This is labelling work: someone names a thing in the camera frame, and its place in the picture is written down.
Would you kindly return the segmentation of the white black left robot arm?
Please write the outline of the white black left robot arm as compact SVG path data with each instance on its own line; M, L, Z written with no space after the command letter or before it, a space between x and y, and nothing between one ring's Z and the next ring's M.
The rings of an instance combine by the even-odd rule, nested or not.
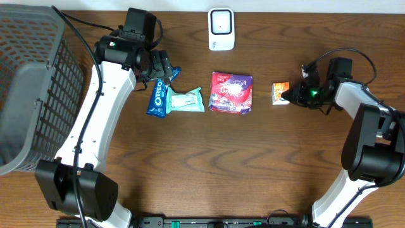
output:
M129 227L132 213L107 177L109 144L122 108L138 82L172 77L165 50L145 41L105 35L95 43L90 85L68 138L54 161L41 160L35 178L53 210L81 218L82 225Z

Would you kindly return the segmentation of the orange Kleenex tissue pack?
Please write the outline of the orange Kleenex tissue pack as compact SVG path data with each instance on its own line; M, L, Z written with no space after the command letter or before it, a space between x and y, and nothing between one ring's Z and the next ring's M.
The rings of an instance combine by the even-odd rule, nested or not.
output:
M272 85L272 105L288 105L289 101L282 97L282 93L290 89L288 82L276 82Z

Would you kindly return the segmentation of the teal wet wipes pack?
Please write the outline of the teal wet wipes pack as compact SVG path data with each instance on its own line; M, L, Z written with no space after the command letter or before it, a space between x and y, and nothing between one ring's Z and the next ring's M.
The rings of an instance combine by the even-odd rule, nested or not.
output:
M166 114L172 111L205 112L200 90L201 88L198 87L182 94L169 87L166 99Z

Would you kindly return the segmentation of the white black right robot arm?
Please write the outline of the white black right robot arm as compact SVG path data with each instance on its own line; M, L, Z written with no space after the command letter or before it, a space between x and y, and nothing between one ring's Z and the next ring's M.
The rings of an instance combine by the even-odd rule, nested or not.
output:
M341 152L342 170L311 206L299 227L343 227L347 216L379 188L404 176L404 113L374 96L352 77L352 60L330 60L325 82L317 62L302 66L303 81L282 93L290 103L346 111L353 119Z

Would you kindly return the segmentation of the blue Oreo cookie pack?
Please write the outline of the blue Oreo cookie pack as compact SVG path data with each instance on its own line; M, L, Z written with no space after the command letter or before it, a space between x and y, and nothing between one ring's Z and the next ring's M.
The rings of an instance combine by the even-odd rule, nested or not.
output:
M178 67L172 67L173 77L171 77L171 82L173 82L177 76L180 74L182 69ZM168 88L170 86L165 86L162 79L158 79L155 83L153 93L149 100L149 106L147 108L146 114L158 118L166 117L166 104L167 104L167 94Z

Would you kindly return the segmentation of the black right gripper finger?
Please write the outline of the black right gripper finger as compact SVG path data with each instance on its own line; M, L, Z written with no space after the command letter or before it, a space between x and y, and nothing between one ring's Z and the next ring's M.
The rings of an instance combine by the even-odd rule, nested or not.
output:
M282 99L288 101L291 104L296 104L296 97L291 94L282 94Z
M297 92L297 87L293 86L282 93L282 95L294 95Z

